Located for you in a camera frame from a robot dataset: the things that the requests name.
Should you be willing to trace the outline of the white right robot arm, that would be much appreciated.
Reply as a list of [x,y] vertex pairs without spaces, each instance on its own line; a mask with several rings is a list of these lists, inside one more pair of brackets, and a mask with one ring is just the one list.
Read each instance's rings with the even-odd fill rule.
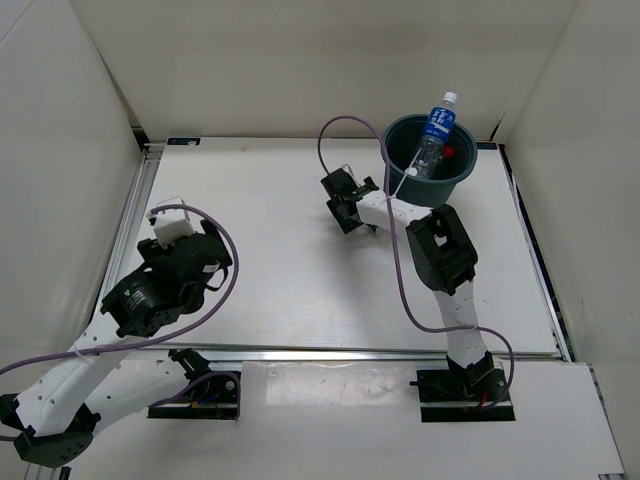
[[488,382],[494,362],[482,334],[473,298],[478,255],[456,211],[387,198],[371,178],[362,184],[339,168],[322,180],[327,206],[346,234],[367,225],[407,244],[419,280],[433,292],[440,310],[437,333],[447,338],[449,387],[460,399],[493,395]]

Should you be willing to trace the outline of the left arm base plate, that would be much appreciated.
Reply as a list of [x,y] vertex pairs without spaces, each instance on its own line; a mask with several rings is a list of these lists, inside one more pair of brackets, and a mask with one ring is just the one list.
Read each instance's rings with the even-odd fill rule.
[[154,420],[237,421],[240,418],[242,366],[238,362],[212,363],[212,377],[199,380],[177,399],[149,407]]

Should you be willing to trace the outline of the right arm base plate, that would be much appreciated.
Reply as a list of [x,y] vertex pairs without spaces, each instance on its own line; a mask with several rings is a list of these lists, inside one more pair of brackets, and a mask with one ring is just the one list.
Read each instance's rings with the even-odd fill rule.
[[495,369],[467,391],[449,370],[417,370],[409,382],[417,389],[422,423],[513,422],[508,394],[494,407],[506,385],[502,369]]

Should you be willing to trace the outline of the red label water bottle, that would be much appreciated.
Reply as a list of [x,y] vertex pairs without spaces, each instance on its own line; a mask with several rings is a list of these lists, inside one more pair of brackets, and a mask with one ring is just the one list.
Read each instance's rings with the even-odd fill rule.
[[445,145],[442,150],[442,155],[445,159],[449,159],[455,156],[455,150],[449,145]]

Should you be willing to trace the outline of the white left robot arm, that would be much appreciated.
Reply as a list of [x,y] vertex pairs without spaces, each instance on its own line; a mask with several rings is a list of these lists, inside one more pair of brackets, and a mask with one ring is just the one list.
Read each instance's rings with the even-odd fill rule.
[[[113,423],[142,409],[197,410],[219,398],[239,399],[235,371],[215,371],[191,348],[172,349],[137,380],[107,387],[104,380],[133,349],[149,346],[160,329],[199,311],[208,292],[228,298],[238,277],[229,234],[204,220],[155,227],[138,243],[142,264],[103,298],[101,318],[76,346],[52,355],[55,366],[31,387],[1,397],[2,424],[18,430],[11,443],[21,460],[51,469],[80,456]],[[210,281],[221,273],[217,287]]]

